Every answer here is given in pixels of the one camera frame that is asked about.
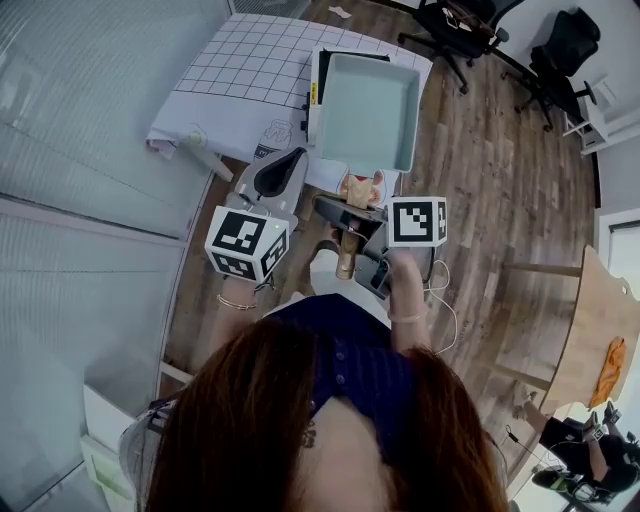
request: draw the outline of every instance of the white paper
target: white paper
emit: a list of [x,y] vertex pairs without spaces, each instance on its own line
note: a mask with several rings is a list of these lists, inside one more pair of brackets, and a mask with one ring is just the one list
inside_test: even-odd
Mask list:
[[[258,26],[243,18],[234,14],[188,66],[147,139],[155,147],[157,141],[188,143],[243,162],[302,146],[312,156],[307,183],[340,193],[347,166],[313,156],[300,126],[306,117],[302,104],[310,91],[313,47],[326,42],[393,53],[399,64],[420,71],[422,87],[431,62],[378,39],[318,23],[276,18]],[[378,174],[372,192],[376,206],[391,198],[397,178],[393,171]]]

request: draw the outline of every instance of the white cable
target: white cable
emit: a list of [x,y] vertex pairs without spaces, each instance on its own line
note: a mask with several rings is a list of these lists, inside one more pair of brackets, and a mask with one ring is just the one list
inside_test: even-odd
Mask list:
[[447,306],[447,308],[449,308],[449,311],[451,311],[451,314],[453,315],[453,321],[454,321],[454,325],[455,325],[455,328],[456,328],[455,329],[455,333],[453,335],[453,341],[451,342],[451,344],[448,347],[445,347],[442,350],[439,350],[438,352],[436,352],[436,355],[440,355],[443,352],[445,352],[446,350],[449,350],[450,348],[452,348],[456,344],[456,341],[458,341],[458,315],[456,315],[456,312],[453,310],[453,308],[451,306],[449,306],[449,304],[447,304],[444,301],[444,299],[441,299],[435,293],[433,293],[434,291],[446,289],[447,286],[449,286],[449,283],[451,282],[451,272],[449,272],[449,267],[447,267],[447,264],[442,260],[435,260],[433,262],[433,265],[435,266],[436,263],[441,263],[442,266],[447,271],[447,282],[444,284],[444,286],[438,286],[436,288],[432,288],[431,287],[431,277],[429,277],[429,281],[427,281],[427,288],[425,288],[423,290],[423,292],[429,292],[433,296],[434,299],[439,300],[445,306]]

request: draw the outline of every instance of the person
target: person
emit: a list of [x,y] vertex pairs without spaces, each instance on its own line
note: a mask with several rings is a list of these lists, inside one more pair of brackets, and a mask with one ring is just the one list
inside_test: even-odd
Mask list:
[[[638,481],[640,449],[635,443],[626,442],[610,415],[605,414],[604,420],[610,434],[597,440],[593,436],[597,426],[595,412],[584,424],[547,418],[534,404],[536,392],[528,393],[521,386],[516,393],[520,394],[516,402],[521,403],[515,404],[514,417],[525,419],[540,434],[540,444],[564,462],[571,473],[582,475],[581,481],[610,493],[629,489]],[[549,471],[545,473],[541,476],[552,476]]]
[[[335,250],[312,262],[314,289]],[[157,453],[121,443],[145,466],[130,478],[152,473],[147,512],[507,511],[471,398],[431,349],[419,268],[406,250],[388,259],[390,329],[348,293],[257,320],[254,284],[224,281],[210,359],[145,416]]]

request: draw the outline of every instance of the wooden handle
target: wooden handle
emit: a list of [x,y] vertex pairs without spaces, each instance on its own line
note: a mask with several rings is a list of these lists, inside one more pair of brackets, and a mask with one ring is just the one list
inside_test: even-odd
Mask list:
[[[373,179],[350,174],[347,184],[347,204],[366,210],[372,185]],[[359,242],[360,237],[358,235],[346,231],[342,233],[338,268],[336,269],[336,276],[339,279],[351,279],[353,277]]]

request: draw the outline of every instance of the red hair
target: red hair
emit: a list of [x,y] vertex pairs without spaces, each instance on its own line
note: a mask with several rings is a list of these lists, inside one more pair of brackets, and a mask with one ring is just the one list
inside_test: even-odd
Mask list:
[[[300,509],[299,452],[309,421],[316,337],[263,319],[216,352],[182,392],[158,450],[147,512]],[[455,373],[408,354],[418,380],[395,463],[402,510],[506,512],[485,432]]]

